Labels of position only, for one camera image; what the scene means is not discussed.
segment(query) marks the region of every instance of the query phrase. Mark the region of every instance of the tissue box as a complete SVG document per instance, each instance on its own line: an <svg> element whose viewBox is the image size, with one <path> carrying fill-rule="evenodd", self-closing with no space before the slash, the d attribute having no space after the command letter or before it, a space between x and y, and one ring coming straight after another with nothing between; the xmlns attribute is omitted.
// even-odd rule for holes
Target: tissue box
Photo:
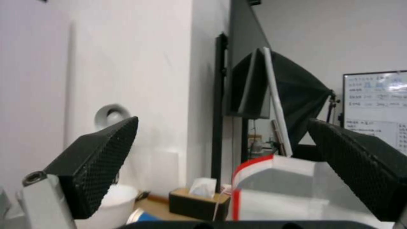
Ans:
<svg viewBox="0 0 407 229"><path fill-rule="evenodd" d="M189 189L176 189L169 194L170 212L196 219L212 221L215 205L219 199L216 220L225 220L228 215L230 196L216 193L213 198L189 194Z"/></svg>

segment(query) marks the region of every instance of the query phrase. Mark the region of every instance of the black tripod stand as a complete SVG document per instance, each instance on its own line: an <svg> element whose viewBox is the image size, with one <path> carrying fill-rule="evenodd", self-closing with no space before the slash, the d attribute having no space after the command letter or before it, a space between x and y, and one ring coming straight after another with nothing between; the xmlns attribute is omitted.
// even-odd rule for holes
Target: black tripod stand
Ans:
<svg viewBox="0 0 407 229"><path fill-rule="evenodd" d="M340 103L341 100L340 99L336 99L336 94L335 92L332 90L331 91L331 96L329 98L329 107L328 107L328 115L326 116L326 122L329 123L330 120L330 116L332 113L332 109L336 107L337 103Z"/></svg>

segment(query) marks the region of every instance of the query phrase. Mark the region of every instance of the white bowl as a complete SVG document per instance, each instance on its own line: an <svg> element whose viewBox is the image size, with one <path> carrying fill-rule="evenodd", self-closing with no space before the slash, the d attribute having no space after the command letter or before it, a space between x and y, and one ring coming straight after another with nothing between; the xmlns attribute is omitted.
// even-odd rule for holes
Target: white bowl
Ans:
<svg viewBox="0 0 407 229"><path fill-rule="evenodd" d="M112 185L99 209L88 219L75 220L78 229L112 229L123 226L133 211L138 192L126 185Z"/></svg>

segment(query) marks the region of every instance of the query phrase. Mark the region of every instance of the red stripe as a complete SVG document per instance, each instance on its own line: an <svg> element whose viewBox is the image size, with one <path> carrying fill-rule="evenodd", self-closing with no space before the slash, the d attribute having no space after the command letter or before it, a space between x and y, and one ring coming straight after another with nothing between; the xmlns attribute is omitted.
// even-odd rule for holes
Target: red stripe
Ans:
<svg viewBox="0 0 407 229"><path fill-rule="evenodd" d="M239 209L240 209L240 190L235 189L233 190L233 220L238 221L239 220Z"/></svg>
<svg viewBox="0 0 407 229"><path fill-rule="evenodd" d="M273 158L274 158L274 154L271 154L271 155L259 157L259 158L253 159L253 160L249 160L249 161L246 161L245 163L240 164L233 173L232 181L234 180L234 177L236 176L236 174L238 172L240 172L242 169L244 169L246 167L249 167L249 166L251 166L253 164L256 164L258 162L272 160Z"/></svg>

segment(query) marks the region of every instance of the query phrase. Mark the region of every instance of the softbox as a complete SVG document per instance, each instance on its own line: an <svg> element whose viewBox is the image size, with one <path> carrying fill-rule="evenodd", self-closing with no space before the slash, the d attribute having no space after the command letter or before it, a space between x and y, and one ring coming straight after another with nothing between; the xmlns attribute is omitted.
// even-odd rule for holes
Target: softbox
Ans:
<svg viewBox="0 0 407 229"><path fill-rule="evenodd" d="M272 51L271 57L290 145L295 149L307 132L308 120L317 117L332 90L285 56Z"/></svg>

